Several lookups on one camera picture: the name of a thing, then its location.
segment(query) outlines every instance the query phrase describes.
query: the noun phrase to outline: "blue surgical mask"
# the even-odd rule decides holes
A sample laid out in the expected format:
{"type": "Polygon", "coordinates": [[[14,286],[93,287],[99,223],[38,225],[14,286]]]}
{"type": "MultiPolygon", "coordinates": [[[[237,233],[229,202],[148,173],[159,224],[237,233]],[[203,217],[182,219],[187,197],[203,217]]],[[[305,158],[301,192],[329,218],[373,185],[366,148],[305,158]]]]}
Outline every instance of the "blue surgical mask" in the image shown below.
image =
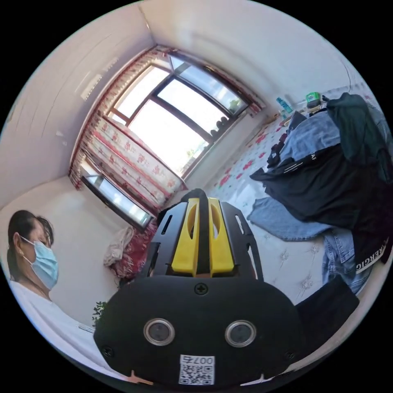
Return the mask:
{"type": "Polygon", "coordinates": [[[59,265],[53,251],[42,242],[32,243],[24,237],[22,239],[34,246],[36,260],[31,263],[25,256],[23,257],[30,263],[33,272],[41,282],[51,290],[59,278],[59,265]]]}

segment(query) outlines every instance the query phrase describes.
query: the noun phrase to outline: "qr code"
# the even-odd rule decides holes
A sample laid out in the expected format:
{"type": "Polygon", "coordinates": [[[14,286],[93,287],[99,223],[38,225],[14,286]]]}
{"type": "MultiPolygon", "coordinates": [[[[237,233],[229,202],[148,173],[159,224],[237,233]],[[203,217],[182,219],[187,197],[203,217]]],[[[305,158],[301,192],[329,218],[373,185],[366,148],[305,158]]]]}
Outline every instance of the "qr code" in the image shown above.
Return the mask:
{"type": "Polygon", "coordinates": [[[214,356],[180,355],[181,385],[214,385],[214,356]]]}

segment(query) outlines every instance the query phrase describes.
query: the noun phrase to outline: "woman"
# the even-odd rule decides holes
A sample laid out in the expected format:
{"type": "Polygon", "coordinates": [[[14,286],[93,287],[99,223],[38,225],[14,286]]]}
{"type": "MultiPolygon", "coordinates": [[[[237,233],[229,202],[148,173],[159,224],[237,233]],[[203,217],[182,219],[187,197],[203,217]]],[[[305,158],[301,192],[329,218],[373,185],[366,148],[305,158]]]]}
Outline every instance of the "woman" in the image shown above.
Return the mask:
{"type": "Polygon", "coordinates": [[[108,376],[130,382],[145,382],[112,370],[97,348],[92,331],[65,314],[50,299],[59,277],[51,247],[51,224],[27,210],[14,213],[8,226],[7,262],[10,287],[36,329],[52,346],[71,359],[108,376]]]}

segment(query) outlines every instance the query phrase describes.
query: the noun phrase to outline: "white cloth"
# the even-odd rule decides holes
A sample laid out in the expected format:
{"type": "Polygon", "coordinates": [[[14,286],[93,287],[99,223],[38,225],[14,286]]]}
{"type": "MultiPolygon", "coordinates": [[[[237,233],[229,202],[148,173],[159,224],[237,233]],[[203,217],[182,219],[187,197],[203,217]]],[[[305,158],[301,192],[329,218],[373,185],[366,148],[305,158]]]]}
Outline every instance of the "white cloth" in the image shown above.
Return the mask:
{"type": "Polygon", "coordinates": [[[79,328],[82,324],[68,316],[53,302],[23,285],[11,281],[10,287],[26,316],[50,344],[93,370],[126,380],[124,375],[108,366],[94,342],[93,334],[79,328]]]}
{"type": "Polygon", "coordinates": [[[120,230],[110,242],[104,255],[104,266],[109,267],[123,258],[123,251],[134,236],[135,229],[131,226],[120,230]]]}

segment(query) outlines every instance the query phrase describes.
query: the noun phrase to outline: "white shirt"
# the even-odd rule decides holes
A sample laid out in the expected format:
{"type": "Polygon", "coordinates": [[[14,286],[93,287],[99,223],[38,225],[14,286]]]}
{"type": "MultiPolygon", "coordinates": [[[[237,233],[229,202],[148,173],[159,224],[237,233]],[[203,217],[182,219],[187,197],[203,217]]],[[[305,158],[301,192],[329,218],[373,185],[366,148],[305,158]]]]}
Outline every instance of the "white shirt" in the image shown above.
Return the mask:
{"type": "Polygon", "coordinates": [[[61,352],[79,363],[117,379],[127,377],[111,369],[96,346],[93,334],[79,328],[56,304],[15,281],[10,287],[19,305],[40,334],[61,352]]]}

